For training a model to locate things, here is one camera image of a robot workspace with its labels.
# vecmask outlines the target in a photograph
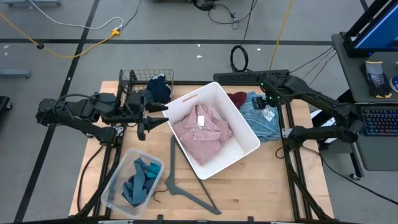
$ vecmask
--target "keyboard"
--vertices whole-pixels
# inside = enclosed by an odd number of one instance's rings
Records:
[[[361,108],[367,136],[398,136],[398,106]]]
[[[255,74],[249,72],[232,72],[232,73],[216,73],[213,75],[213,80],[224,85],[240,84],[240,85],[258,85],[260,75],[264,73],[285,75],[288,70],[271,70],[271,71],[253,71]]]

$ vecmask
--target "gray plastic hanger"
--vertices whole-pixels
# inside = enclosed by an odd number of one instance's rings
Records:
[[[216,204],[214,203],[213,199],[210,197],[210,194],[207,192],[207,189],[205,188],[205,186],[201,182],[201,179],[199,179],[199,177],[195,174],[195,172],[193,172],[193,173],[197,177],[201,187],[205,191],[205,193],[206,193],[207,197],[209,198],[212,206],[175,185],[175,174],[174,174],[174,172],[175,172],[175,145],[176,144],[180,148],[180,150],[181,150],[182,154],[184,155],[185,159],[187,160],[187,162],[188,162],[188,159],[185,156],[185,154],[183,153],[181,146],[175,140],[175,136],[171,137],[170,142],[171,142],[171,147],[170,147],[170,175],[167,178],[167,180],[165,181],[166,186],[169,189],[170,193],[172,195],[183,195],[183,196],[186,196],[191,201],[199,204],[200,206],[202,206],[203,208],[207,209],[211,213],[214,213],[215,215],[221,214],[221,211],[218,210],[218,208],[217,208]]]

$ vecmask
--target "denim jeans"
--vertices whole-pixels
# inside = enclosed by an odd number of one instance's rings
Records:
[[[258,95],[255,92],[249,92],[239,111],[261,142],[280,139],[279,116],[277,108],[267,105],[264,110],[255,110],[251,100],[258,96],[263,98],[265,97],[265,95]],[[264,116],[265,110],[270,110],[275,114],[271,121],[268,121]]]

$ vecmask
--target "white plastic bin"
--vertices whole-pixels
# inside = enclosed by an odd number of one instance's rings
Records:
[[[184,115],[190,113],[193,105],[196,103],[212,106],[214,108],[214,117],[226,120],[229,124],[229,128],[234,133],[233,137],[226,142],[216,156],[203,165],[200,165],[195,158],[184,149],[184,145],[180,142],[172,127],[173,124],[181,121]],[[196,175],[202,180],[227,168],[260,146],[260,140],[225,93],[224,89],[217,82],[209,83],[174,100],[166,106],[168,106],[169,109],[163,111],[163,114],[165,117],[169,118],[168,123],[178,143],[182,146]]]
[[[141,158],[147,165],[151,162],[159,165],[160,172],[155,179],[152,188],[148,192],[148,196],[144,203],[137,207],[133,207],[123,196],[123,183],[129,180],[129,178],[136,174],[136,168],[134,167],[134,161]],[[135,219],[139,218],[140,215],[145,211],[154,190],[156,189],[157,183],[162,177],[164,171],[164,163],[159,158],[152,156],[146,152],[138,149],[130,149],[124,156],[122,161],[119,163],[111,180],[107,184],[104,192],[101,195],[101,202],[104,203],[108,208],[122,213],[123,215]]]

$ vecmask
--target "computer monitor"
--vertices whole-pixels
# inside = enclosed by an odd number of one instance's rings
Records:
[[[398,51],[398,0],[375,0],[344,37],[350,57]]]

